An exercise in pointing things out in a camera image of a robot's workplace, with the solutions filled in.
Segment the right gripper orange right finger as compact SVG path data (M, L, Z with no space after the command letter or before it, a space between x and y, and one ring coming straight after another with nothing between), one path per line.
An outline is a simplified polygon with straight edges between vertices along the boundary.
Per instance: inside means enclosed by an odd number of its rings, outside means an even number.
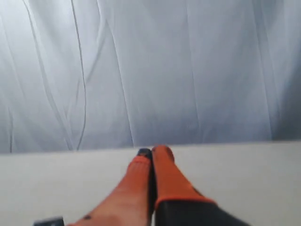
M182 174L172 150L159 145L152 149L157 200L157 226L246 226L215 201L202 195Z

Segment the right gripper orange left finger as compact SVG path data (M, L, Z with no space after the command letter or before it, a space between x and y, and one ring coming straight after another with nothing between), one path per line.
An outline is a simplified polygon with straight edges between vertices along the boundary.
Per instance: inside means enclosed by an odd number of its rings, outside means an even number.
M152 219L152 155L138 151L124 177L92 211L72 226L150 226Z

